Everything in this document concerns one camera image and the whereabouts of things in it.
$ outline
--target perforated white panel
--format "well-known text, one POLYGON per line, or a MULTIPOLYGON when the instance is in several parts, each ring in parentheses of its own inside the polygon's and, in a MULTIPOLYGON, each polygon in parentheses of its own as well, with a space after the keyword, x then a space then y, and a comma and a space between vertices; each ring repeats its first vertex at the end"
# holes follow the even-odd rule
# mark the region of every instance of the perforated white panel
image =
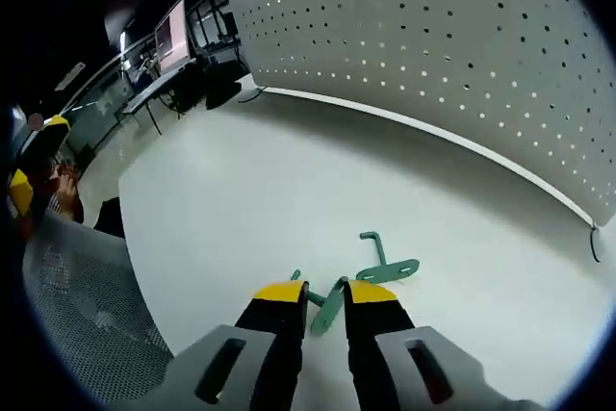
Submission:
POLYGON ((412 116, 616 212, 616 69, 579 0, 230 1, 259 85, 412 116))

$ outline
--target monitor screen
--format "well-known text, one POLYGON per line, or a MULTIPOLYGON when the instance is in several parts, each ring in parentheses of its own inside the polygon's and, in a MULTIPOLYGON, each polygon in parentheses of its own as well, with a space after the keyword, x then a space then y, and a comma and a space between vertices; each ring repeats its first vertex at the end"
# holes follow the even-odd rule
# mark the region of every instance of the monitor screen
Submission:
POLYGON ((178 0, 165 15, 156 27, 154 36, 156 37, 156 53, 161 72, 170 69, 178 61, 188 58, 189 47, 186 39, 184 0, 178 0))

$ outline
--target gray mesh fabric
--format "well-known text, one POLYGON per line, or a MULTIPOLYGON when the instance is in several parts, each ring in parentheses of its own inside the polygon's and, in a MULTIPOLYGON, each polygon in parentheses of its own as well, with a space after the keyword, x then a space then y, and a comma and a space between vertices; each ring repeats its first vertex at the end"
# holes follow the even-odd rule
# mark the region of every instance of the gray mesh fabric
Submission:
POLYGON ((126 243, 47 212, 24 255, 26 292, 66 367, 103 403, 158 386, 172 355, 126 243))

